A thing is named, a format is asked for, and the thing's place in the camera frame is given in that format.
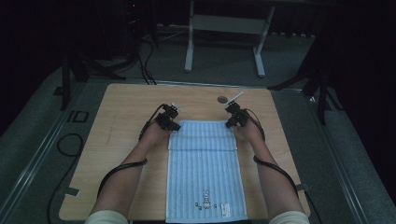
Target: table leg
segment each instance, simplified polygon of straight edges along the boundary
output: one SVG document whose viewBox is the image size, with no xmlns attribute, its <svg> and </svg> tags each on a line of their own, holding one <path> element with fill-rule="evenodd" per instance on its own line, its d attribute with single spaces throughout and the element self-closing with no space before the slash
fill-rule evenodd
<svg viewBox="0 0 396 224">
<path fill-rule="evenodd" d="M 264 65 L 262 64 L 262 46 L 264 45 L 265 37 L 267 37 L 268 29 L 270 28 L 271 19 L 273 18 L 275 7 L 271 7 L 267 19 L 262 28 L 260 43 L 257 47 L 253 48 L 254 60 L 256 61 L 257 75 L 259 77 L 265 76 Z"/>
<path fill-rule="evenodd" d="M 194 44 L 192 42 L 192 36 L 194 33 L 193 19 L 194 19 L 194 1 L 190 0 L 189 45 L 187 46 L 186 63 L 184 65 L 184 70 L 186 72 L 190 72 L 192 69 L 192 56 L 194 53 Z"/>
</svg>

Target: coin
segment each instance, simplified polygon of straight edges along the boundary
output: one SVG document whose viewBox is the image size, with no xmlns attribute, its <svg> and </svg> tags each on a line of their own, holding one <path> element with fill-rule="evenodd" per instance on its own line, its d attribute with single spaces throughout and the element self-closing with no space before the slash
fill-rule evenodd
<svg viewBox="0 0 396 224">
<path fill-rule="evenodd" d="M 226 104 L 228 102 L 228 99 L 225 96 L 219 96 L 218 97 L 218 102 L 221 103 L 221 104 Z"/>
</svg>

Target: dark background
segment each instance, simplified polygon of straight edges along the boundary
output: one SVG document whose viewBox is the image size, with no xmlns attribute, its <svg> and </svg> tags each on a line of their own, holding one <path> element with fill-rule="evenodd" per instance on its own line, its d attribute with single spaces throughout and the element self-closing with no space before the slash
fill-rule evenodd
<svg viewBox="0 0 396 224">
<path fill-rule="evenodd" d="M 155 2 L 153 15 L 157 23 L 188 24 L 189 1 Z M 221 12 L 234 16 L 248 13 L 252 17 L 262 13 L 249 4 L 236 7 L 233 2 L 220 1 Z M 94 59 L 111 59 L 111 55 L 129 50 L 128 46 L 120 46 L 128 17 L 124 3 L 1 0 L 0 134 L 18 116 L 42 81 L 61 65 L 61 40 L 67 40 L 72 49 Z M 213 7 L 202 4 L 197 10 L 211 13 Z M 394 1 L 317 0 L 303 4 L 277 3 L 270 28 L 270 32 L 278 34 L 317 36 L 320 44 L 307 56 L 318 61 L 311 65 L 331 66 L 331 86 L 336 89 L 394 202 L 395 27 Z M 321 61 L 321 56 L 329 51 L 330 56 L 324 57 L 327 60 Z"/>
</svg>

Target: forearm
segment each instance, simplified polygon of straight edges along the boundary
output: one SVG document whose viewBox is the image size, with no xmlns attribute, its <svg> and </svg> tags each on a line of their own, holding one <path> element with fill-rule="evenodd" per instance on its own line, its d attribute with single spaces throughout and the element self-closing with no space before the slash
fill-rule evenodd
<svg viewBox="0 0 396 224">
<path fill-rule="evenodd" d="M 251 141 L 250 144 L 253 147 L 256 157 L 260 161 L 266 161 L 277 165 L 274 157 L 262 139 Z M 262 194 L 265 198 L 268 217 L 270 219 L 287 211 L 304 211 L 293 186 L 284 175 L 260 164 L 257 165 L 257 168 Z"/>
<path fill-rule="evenodd" d="M 150 143 L 139 142 L 121 164 L 143 161 L 151 147 Z M 91 214 L 112 210 L 127 217 L 142 169 L 142 166 L 137 166 L 114 173 L 104 184 Z"/>
</svg>

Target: gray carpet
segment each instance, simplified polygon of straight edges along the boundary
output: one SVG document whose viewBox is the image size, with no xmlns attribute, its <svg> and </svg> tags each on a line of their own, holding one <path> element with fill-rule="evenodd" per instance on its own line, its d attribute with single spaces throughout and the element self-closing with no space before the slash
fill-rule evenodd
<svg viewBox="0 0 396 224">
<path fill-rule="evenodd" d="M 153 51 L 148 61 L 148 70 L 156 80 L 164 84 L 172 81 L 244 87 L 272 86 L 295 75 L 312 43 L 312 39 L 304 37 L 269 36 L 262 53 L 267 76 L 259 78 L 249 47 L 254 38 L 226 36 L 227 40 L 235 38 L 241 41 L 240 38 L 243 38 L 245 45 L 241 47 L 226 44 L 224 36 L 220 41 L 214 41 L 219 40 L 219 37 L 214 38 L 211 33 L 199 35 L 190 73 L 183 70 L 187 46 L 185 34 L 160 42 L 160 48 Z M 141 55 L 146 59 L 149 45 L 142 46 Z M 120 75 L 128 77 L 124 81 L 126 83 L 144 83 L 138 65 L 120 72 Z M 15 202 L 15 206 L 12 206 L 14 209 L 10 209 L 7 214 L 8 223 L 47 223 L 47 207 L 52 192 L 73 162 L 73 158 L 59 153 L 56 142 L 68 133 L 78 133 L 85 140 L 106 86 L 116 82 L 101 75 L 92 75 L 88 83 L 73 82 L 73 101 L 66 111 L 61 112 L 61 97 L 52 95 L 55 88 L 60 86 L 60 80 L 60 70 L 49 76 L 0 139 L 2 208 L 6 199 Z M 304 80 L 291 88 L 300 89 L 303 85 Z M 380 183 L 345 112 L 337 111 L 331 105 L 331 110 L 326 111 L 327 126 L 323 127 L 315 115 L 316 104 L 299 92 L 275 91 L 273 95 L 300 177 L 311 188 L 309 194 L 323 223 L 394 223 L 394 204 Z M 68 121 L 71 111 L 89 112 L 87 122 Z M 76 153 L 77 138 L 64 139 L 61 148 Z M 8 197 L 37 151 L 41 152 L 44 159 L 37 167 L 37 172 L 30 174 L 31 178 L 21 178 L 26 180 L 25 186 L 30 187 L 27 190 L 22 188 L 20 197 Z M 356 193 L 361 204 L 363 219 L 356 218 L 356 201 L 350 201 L 348 193 L 351 190 L 344 186 L 345 176 L 339 174 L 340 164 L 350 184 L 347 187 L 353 187 L 352 192 Z M 72 173 L 73 169 L 54 195 L 49 213 L 52 223 L 64 223 L 59 219 L 58 212 Z M 311 222 L 318 223 L 312 208 L 311 211 Z"/>
</svg>

